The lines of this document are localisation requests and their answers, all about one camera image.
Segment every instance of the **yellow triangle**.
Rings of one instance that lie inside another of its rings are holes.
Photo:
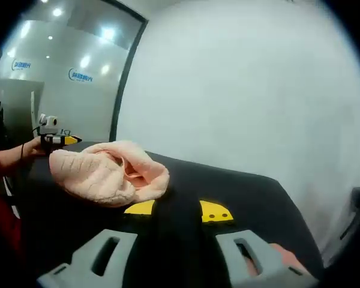
[[[145,201],[142,203],[137,203],[137,204],[129,207],[127,210],[125,210],[124,213],[138,214],[138,215],[151,215],[154,202],[155,202],[155,200],[149,200],[149,201]]]
[[[202,207],[202,221],[203,222],[218,222],[233,220],[229,210],[219,204],[200,200]]]

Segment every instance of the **glass wall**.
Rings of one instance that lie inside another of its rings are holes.
[[[120,79],[142,25],[116,2],[38,1],[0,55],[9,133],[29,134],[43,113],[83,140],[108,141]]]

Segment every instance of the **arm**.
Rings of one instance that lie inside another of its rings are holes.
[[[36,156],[45,155],[41,148],[41,139],[36,137],[18,147],[0,151],[0,168],[4,174],[18,167],[22,162],[30,162]]]

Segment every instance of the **gray plastic bracket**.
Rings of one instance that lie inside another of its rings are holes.
[[[217,235],[233,288],[315,287],[317,280],[298,268],[290,270],[281,254],[250,230]],[[248,273],[245,259],[237,246],[242,244],[253,259],[259,275]]]
[[[38,282],[42,287],[99,287],[121,288],[125,267],[137,234],[103,230],[72,255],[72,264],[63,263],[42,275]],[[105,267],[104,275],[92,271],[95,261],[108,241],[116,247]]]

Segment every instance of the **white wall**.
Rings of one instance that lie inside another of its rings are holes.
[[[28,33],[21,36],[23,23],[4,47],[0,79],[45,82],[39,114],[57,116],[60,128],[71,130],[84,140],[108,141],[128,51],[60,23],[36,20],[27,23],[30,23]],[[7,55],[13,49],[15,53]],[[80,62],[86,55],[90,56],[90,62],[86,68],[81,68]],[[31,66],[13,69],[17,61],[28,62]],[[102,74],[105,65],[109,65],[109,71]],[[72,81],[68,76],[71,68],[93,77],[93,81]]]
[[[143,34],[116,137],[277,179],[323,251],[360,186],[360,62],[317,4],[182,2]]]
[[[118,0],[118,2],[123,3],[148,20],[153,18],[161,10],[182,1],[190,0]]]

